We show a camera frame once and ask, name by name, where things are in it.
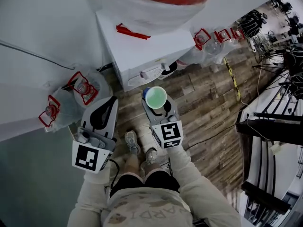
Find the person's left arm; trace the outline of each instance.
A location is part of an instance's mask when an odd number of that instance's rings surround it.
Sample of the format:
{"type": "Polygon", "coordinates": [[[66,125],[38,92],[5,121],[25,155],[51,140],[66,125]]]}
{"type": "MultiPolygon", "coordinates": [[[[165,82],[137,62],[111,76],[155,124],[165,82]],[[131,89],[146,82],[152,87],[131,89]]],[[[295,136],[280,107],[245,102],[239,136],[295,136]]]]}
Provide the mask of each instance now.
{"type": "Polygon", "coordinates": [[[109,181],[110,164],[98,174],[86,172],[78,202],[70,214],[67,227],[100,227],[100,215],[107,207],[105,184],[109,181]]]}

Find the black shorts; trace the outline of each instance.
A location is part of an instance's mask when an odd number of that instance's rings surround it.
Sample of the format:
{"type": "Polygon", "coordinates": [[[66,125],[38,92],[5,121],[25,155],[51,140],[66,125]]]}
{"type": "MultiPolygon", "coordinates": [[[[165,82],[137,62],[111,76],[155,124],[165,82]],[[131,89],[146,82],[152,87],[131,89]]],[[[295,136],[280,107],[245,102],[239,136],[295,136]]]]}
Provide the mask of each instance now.
{"type": "Polygon", "coordinates": [[[120,177],[118,182],[110,191],[109,196],[113,196],[117,191],[121,189],[135,187],[163,188],[178,192],[180,185],[174,177],[161,170],[151,173],[145,180],[145,183],[140,180],[140,177],[136,177],[131,174],[125,174],[120,177]]]}

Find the wooden floor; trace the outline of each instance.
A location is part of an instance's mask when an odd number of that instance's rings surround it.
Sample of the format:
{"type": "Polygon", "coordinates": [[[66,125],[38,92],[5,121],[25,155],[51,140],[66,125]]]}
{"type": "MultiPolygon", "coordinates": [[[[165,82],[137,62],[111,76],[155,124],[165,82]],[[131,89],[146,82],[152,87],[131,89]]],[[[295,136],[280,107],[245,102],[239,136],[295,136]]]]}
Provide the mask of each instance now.
{"type": "MultiPolygon", "coordinates": [[[[260,70],[247,42],[227,56],[243,102],[247,103],[257,95],[260,70]]],[[[259,88],[265,86],[274,76],[262,71],[259,88]]],[[[204,141],[223,129],[235,124],[238,111],[243,104],[237,99],[232,79],[225,65],[211,65],[203,68],[191,65],[176,71],[164,80],[156,80],[130,92],[123,92],[113,72],[106,75],[114,94],[119,99],[119,114],[115,136],[117,147],[113,157],[125,160],[127,147],[124,133],[133,129],[137,132],[144,149],[156,144],[148,128],[149,121],[141,104],[142,90],[146,87],[161,86],[178,104],[182,120],[183,148],[202,175],[236,206],[234,199],[243,181],[243,158],[241,143],[235,127],[231,127],[211,140],[204,141]]]]}

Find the gray wall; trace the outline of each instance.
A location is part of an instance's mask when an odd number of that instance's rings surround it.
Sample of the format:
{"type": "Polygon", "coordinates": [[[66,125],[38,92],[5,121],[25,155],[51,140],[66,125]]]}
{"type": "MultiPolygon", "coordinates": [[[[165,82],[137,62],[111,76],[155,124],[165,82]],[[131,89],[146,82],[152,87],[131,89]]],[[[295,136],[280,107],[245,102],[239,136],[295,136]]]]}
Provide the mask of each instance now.
{"type": "Polygon", "coordinates": [[[67,128],[0,142],[0,219],[7,227],[63,227],[84,172],[71,166],[67,128]]]}

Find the paper cup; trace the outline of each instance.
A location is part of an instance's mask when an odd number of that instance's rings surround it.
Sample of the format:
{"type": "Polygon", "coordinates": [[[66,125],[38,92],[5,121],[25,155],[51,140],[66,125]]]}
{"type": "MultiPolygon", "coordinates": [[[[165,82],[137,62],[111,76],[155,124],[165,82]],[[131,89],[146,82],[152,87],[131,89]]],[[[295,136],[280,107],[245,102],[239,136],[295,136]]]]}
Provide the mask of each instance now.
{"type": "Polygon", "coordinates": [[[145,102],[152,109],[162,108],[167,100],[166,91],[161,87],[152,87],[145,94],[145,102]]]}

